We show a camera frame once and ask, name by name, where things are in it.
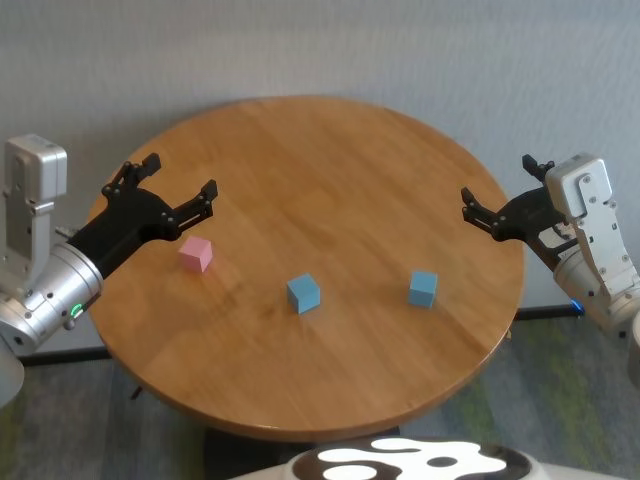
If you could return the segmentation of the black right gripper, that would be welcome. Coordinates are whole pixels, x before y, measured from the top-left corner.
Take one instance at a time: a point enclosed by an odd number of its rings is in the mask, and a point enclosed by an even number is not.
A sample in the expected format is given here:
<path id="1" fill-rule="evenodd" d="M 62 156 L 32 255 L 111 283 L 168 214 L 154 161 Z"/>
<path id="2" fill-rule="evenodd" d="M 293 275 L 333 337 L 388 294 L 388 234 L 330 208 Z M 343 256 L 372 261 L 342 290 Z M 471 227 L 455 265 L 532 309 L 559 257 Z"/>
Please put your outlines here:
<path id="1" fill-rule="evenodd" d="M 521 158 L 523 169 L 541 184 L 554 161 L 539 163 L 530 154 Z M 575 234 L 564 216 L 555 210 L 545 187 L 514 197 L 498 213 L 484 207 L 467 188 L 461 189 L 462 216 L 465 222 L 485 231 L 494 240 L 519 240 L 544 263 L 555 270 L 560 256 L 575 246 Z"/>

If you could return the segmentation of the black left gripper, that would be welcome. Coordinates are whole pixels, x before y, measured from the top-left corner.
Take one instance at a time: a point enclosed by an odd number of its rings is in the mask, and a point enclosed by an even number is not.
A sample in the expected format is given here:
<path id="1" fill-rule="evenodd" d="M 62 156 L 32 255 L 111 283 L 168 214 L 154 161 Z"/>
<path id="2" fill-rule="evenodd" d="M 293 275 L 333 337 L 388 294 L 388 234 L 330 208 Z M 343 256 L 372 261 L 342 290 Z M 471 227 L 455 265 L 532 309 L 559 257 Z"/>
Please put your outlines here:
<path id="1" fill-rule="evenodd" d="M 93 263 L 103 278 L 145 243 L 173 241 L 213 216 L 213 202 L 218 196 L 215 180 L 209 180 L 194 198 L 175 208 L 158 195 L 138 188 L 160 168 L 157 153 L 149 154 L 141 163 L 124 162 L 101 190 L 107 199 L 105 209 L 67 241 Z"/>

